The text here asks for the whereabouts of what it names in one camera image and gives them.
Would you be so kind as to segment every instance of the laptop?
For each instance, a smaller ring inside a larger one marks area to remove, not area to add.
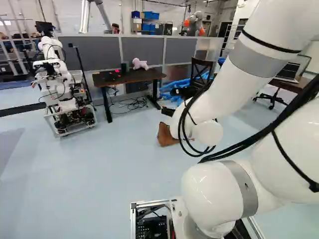
[[[299,63],[288,62],[286,66],[284,66],[284,68],[274,77],[274,79],[291,83],[298,83],[295,77],[299,70],[299,67]]]

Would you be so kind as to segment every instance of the gray band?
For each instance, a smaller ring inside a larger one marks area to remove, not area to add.
[[[236,162],[231,160],[219,161],[224,164],[234,175],[243,197],[242,218],[255,215],[258,209],[258,196],[253,181],[247,172]]]
[[[235,48],[229,53],[230,61],[248,74],[270,78],[283,69],[287,60],[262,55],[237,40]]]

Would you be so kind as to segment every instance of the blue storage bin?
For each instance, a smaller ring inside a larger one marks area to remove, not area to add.
[[[152,18],[158,20],[160,18],[160,14],[156,12],[152,12]]]
[[[132,11],[132,18],[140,18],[140,12],[139,11]]]
[[[144,18],[153,19],[153,12],[152,11],[143,11]]]
[[[149,30],[150,30],[150,25],[149,25],[149,24],[146,24],[146,23],[143,23],[143,24],[142,24],[142,30],[143,30],[143,31],[149,31]]]
[[[150,24],[150,31],[154,31],[155,32],[155,25],[154,24]]]

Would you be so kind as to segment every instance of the desk leg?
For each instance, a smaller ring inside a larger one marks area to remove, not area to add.
[[[153,103],[156,109],[160,110],[160,105],[157,103],[158,100],[158,80],[153,80],[153,96],[147,95],[149,101]]]
[[[101,87],[101,91],[103,95],[103,103],[105,108],[106,119],[108,120],[108,123],[112,123],[113,120],[112,120],[112,115],[109,108],[108,97],[106,96],[106,87]]]

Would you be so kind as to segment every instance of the gray partition panel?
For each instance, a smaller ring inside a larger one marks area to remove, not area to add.
[[[196,38],[168,38],[166,42],[165,63],[190,62],[194,56],[196,43]]]
[[[68,70],[80,70],[75,49],[69,47],[69,43],[78,47],[85,71],[121,67],[119,39],[116,36],[61,36],[59,41],[66,52]]]
[[[123,58],[132,64],[134,58],[147,61],[148,65],[160,65],[163,59],[164,38],[122,37]]]

